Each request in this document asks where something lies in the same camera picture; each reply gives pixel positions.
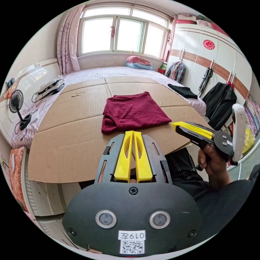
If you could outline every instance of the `window frame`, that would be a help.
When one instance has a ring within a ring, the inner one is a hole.
[[[84,17],[85,10],[102,8],[102,7],[104,7],[104,8],[105,7],[107,7],[107,8],[109,8],[109,7],[115,7],[115,8],[127,7],[127,8],[131,8],[130,9],[130,15],[113,15],[113,14],[109,14],[109,15],[95,15],[95,16]],[[153,15],[156,15],[158,17],[161,17],[161,18],[165,19],[166,20],[166,26],[164,27],[164,26],[162,26],[160,24],[157,24],[155,22],[151,22],[151,21],[139,18],[139,17],[132,16],[133,9],[138,9],[140,11],[144,11],[146,13],[150,13],[150,14],[153,14]],[[139,52],[134,52],[135,54],[144,55],[146,57],[151,57],[151,58],[158,59],[158,60],[163,58],[163,54],[164,54],[163,52],[164,52],[164,49],[166,48],[167,38],[168,38],[168,34],[169,34],[169,28],[168,28],[168,26],[170,24],[170,19],[169,18],[164,17],[162,15],[159,15],[157,13],[153,13],[151,11],[145,10],[143,8],[139,8],[139,7],[136,7],[136,6],[128,6],[128,5],[102,5],[102,6],[94,6],[94,7],[86,8],[85,10],[82,12],[82,16],[80,18],[80,23],[79,23],[78,48],[77,48],[77,54],[78,54],[77,56],[79,58],[80,57],[84,57],[84,56],[91,56],[91,55],[95,55],[95,54],[107,54],[107,53],[131,54],[132,53],[131,51],[117,50],[118,29],[119,29],[119,24],[120,24],[120,19],[121,18],[122,19],[128,19],[128,20],[133,20],[133,21],[138,21],[138,22],[143,22],[144,23],[143,31],[142,31],[142,37],[141,37],[141,44],[142,44],[142,46],[140,46]],[[115,37],[110,39],[110,50],[102,50],[102,51],[93,51],[93,52],[82,53],[82,44],[83,44],[82,34],[83,34],[83,29],[84,29],[84,27],[83,27],[84,26],[84,22],[86,20],[93,20],[93,19],[100,19],[100,18],[107,18],[107,17],[113,17],[112,26],[115,26],[115,28],[116,28],[116,35],[115,35]],[[159,57],[156,57],[156,56],[153,56],[153,55],[149,55],[149,54],[144,54],[146,38],[147,38],[147,32],[148,32],[149,25],[152,25],[152,26],[157,27],[159,29],[162,29],[164,31],[163,40],[162,40],[162,44],[161,44],[161,48],[160,48],[160,56]]]

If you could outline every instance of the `cardboard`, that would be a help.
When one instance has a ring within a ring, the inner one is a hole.
[[[73,183],[95,179],[99,160],[110,139],[101,133],[106,100],[114,95],[148,91],[173,122],[205,120],[179,95],[142,77],[109,77],[67,86],[52,104],[33,138],[29,162],[30,180]],[[140,130],[154,138],[164,154],[187,146],[171,124]],[[131,168],[135,167],[132,155]]]

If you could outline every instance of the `qr code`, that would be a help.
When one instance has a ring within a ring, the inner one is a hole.
[[[144,254],[144,240],[121,240],[120,254],[137,255]]]

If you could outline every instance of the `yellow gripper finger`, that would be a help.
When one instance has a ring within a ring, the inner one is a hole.
[[[114,177],[116,180],[127,181],[127,182],[130,181],[132,145],[133,145],[133,131],[127,131],[125,132],[125,137],[119,153],[116,170],[114,173]]]
[[[140,181],[150,181],[152,180],[152,170],[150,167],[141,132],[134,132],[134,143],[137,183]]]
[[[212,132],[210,132],[208,130],[205,130],[205,129],[202,129],[202,128],[198,127],[198,126],[190,125],[190,124],[187,124],[185,122],[175,122],[175,123],[171,123],[171,125],[172,125],[172,127],[174,128],[175,131],[176,131],[176,127],[177,126],[182,126],[182,127],[186,128],[186,129],[188,129],[188,130],[190,130],[192,132],[195,132],[195,133],[197,133],[199,135],[202,135],[202,136],[204,136],[204,137],[206,137],[206,138],[208,138],[210,140],[212,139],[212,135],[213,135]]]

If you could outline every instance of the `black jacket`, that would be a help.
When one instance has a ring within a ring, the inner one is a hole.
[[[202,99],[206,103],[208,124],[214,130],[221,130],[232,114],[232,106],[236,103],[236,94],[230,85],[218,82]]]

